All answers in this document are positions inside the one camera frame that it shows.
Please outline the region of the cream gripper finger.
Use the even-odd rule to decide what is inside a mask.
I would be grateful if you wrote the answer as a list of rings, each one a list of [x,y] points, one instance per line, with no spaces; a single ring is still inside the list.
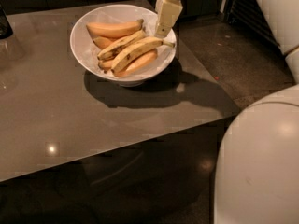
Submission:
[[[157,0],[155,10],[158,18],[155,25],[155,34],[167,37],[182,9],[183,6],[180,0]]]

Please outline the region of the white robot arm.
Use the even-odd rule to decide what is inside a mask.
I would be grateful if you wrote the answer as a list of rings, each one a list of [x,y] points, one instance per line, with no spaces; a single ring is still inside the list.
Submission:
[[[209,224],[299,224],[299,0],[257,0],[295,85],[245,108],[217,158]]]

